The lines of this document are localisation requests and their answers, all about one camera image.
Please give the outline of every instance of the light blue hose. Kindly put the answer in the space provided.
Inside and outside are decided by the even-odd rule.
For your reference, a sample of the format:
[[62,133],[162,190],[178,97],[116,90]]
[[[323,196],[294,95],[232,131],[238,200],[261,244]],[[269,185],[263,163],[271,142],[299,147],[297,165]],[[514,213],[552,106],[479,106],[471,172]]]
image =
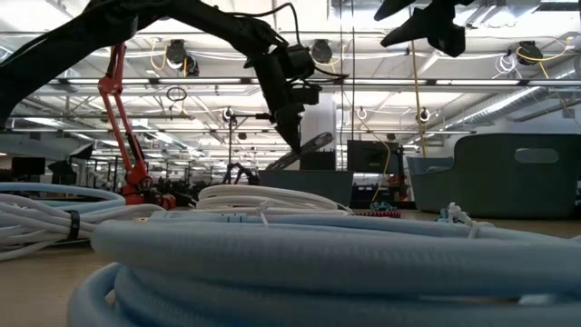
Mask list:
[[77,186],[45,183],[0,183],[0,192],[9,191],[68,193],[104,199],[104,201],[95,203],[42,201],[44,204],[58,207],[58,209],[63,211],[76,210],[79,213],[91,213],[125,205],[125,199],[119,194]]
[[[576,326],[581,244],[372,217],[167,213],[105,222],[113,264],[69,302],[76,326]],[[114,306],[104,296],[115,291]],[[579,300],[517,305],[529,294]],[[458,298],[478,297],[480,301]]]

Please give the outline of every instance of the factory floor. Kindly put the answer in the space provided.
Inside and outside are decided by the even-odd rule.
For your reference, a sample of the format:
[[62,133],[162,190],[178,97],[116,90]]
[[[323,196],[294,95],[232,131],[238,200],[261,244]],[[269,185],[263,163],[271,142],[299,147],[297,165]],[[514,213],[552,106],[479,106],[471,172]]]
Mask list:
[[[434,213],[402,212],[403,219],[433,221]],[[581,235],[581,221],[482,220],[496,227],[571,238]],[[0,263],[0,320],[11,327],[66,326],[66,304],[74,287],[110,263],[88,243],[55,246]]]

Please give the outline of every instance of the black monitor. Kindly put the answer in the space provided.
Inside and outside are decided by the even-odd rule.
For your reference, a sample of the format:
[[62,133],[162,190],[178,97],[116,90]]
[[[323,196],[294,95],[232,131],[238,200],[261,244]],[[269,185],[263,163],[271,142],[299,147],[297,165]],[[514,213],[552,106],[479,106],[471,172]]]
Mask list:
[[[387,173],[399,173],[399,144],[386,142],[391,150]],[[355,173],[383,173],[388,149],[376,141],[347,141],[347,170]]]
[[12,176],[44,175],[46,160],[34,157],[12,158]]

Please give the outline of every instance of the metal pole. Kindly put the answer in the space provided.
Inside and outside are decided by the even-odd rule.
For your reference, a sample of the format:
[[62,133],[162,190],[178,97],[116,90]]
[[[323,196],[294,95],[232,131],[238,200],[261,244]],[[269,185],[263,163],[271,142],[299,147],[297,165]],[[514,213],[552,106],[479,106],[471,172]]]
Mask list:
[[107,183],[109,183],[110,181],[111,181],[111,163],[107,163]]
[[117,193],[117,164],[119,163],[119,157],[115,156],[115,174],[113,175],[113,192]]
[[97,163],[98,161],[94,161],[94,177],[93,177],[93,188],[97,187]]
[[228,129],[230,131],[230,141],[228,142],[228,165],[232,164],[232,120],[234,119],[234,113],[230,115],[230,121],[228,122]]

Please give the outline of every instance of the white cable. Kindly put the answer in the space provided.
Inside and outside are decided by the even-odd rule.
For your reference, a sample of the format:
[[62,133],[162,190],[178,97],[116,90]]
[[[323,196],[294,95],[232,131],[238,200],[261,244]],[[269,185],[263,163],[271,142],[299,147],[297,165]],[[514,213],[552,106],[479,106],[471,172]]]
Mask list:
[[349,214],[315,194],[251,185],[216,185],[200,192],[199,211],[256,214]]
[[[90,238],[97,224],[104,221],[148,217],[156,211],[163,208],[141,204],[81,213],[78,238]],[[1,262],[66,240],[71,231],[71,214],[22,196],[0,194],[0,226],[4,226],[0,227]]]

